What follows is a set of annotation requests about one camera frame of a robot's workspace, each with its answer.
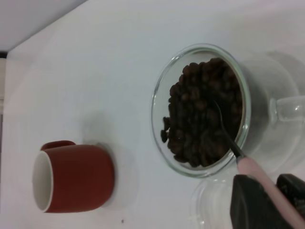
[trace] pink spoon handle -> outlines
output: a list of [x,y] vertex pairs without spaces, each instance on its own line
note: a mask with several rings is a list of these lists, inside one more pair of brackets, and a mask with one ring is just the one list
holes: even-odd
[[253,176],[264,187],[277,210],[294,229],[305,229],[304,219],[255,161],[244,157],[238,161],[237,168],[240,174]]

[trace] red cup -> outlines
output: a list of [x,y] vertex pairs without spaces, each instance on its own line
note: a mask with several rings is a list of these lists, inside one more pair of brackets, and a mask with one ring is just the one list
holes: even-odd
[[71,141],[44,144],[33,171],[35,202],[42,212],[82,212],[102,206],[114,187],[109,154]]

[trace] glass jar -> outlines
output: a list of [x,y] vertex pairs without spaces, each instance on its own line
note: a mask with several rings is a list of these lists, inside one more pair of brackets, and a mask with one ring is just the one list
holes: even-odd
[[216,163],[193,168],[189,163],[177,162],[160,137],[163,117],[169,116],[170,88],[178,82],[184,66],[192,62],[208,62],[215,57],[223,59],[232,68],[242,93],[243,112],[235,142],[267,173],[273,172],[285,162],[299,141],[305,99],[297,97],[298,89],[289,74],[272,60],[258,56],[237,61],[227,51],[211,44],[195,44],[183,49],[163,69],[153,92],[151,108],[152,133],[157,148],[168,166],[190,177],[211,176],[234,161],[229,150]]

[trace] white surface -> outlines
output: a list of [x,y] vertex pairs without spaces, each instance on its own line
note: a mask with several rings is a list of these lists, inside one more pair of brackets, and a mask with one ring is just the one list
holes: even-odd
[[[233,55],[268,52],[305,94],[304,10],[302,1],[284,0],[90,0],[11,51],[0,228],[188,228],[200,180],[168,168],[150,132],[160,70],[178,50],[209,42]],[[64,139],[112,149],[117,184],[106,207],[43,214],[35,206],[31,173],[37,152]],[[281,172],[305,179],[302,160],[287,162]]]
[[0,51],[9,51],[85,0],[1,0]]

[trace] spoon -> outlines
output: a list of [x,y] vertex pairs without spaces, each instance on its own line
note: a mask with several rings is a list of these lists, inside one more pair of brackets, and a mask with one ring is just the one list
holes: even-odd
[[220,126],[224,133],[224,137],[231,148],[232,152],[236,156],[237,169],[240,174],[254,177],[263,187],[273,204],[280,212],[282,217],[294,228],[304,229],[305,221],[281,191],[275,186],[273,181],[268,175],[260,168],[260,166],[251,158],[247,157],[241,150],[241,148],[235,143],[229,136],[223,123],[223,116],[218,103],[212,99],[215,107],[218,110],[220,116]]

